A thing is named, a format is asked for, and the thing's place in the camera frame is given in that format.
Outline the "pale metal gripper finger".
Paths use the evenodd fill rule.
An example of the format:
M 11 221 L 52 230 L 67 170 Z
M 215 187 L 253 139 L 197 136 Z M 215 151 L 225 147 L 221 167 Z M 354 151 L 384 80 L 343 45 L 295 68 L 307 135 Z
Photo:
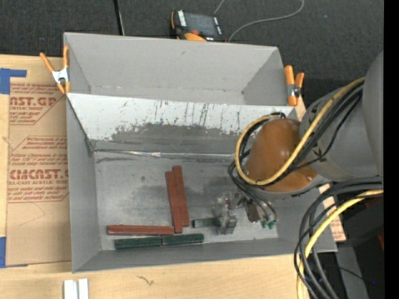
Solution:
M 216 217 L 216 231 L 218 234 L 232 234 L 237 226 L 238 218 L 233 210 L 224 211 Z
M 226 192 L 216 198 L 216 202 L 213 206 L 214 216 L 228 216 L 230 211 L 235 210 L 237 194 Z

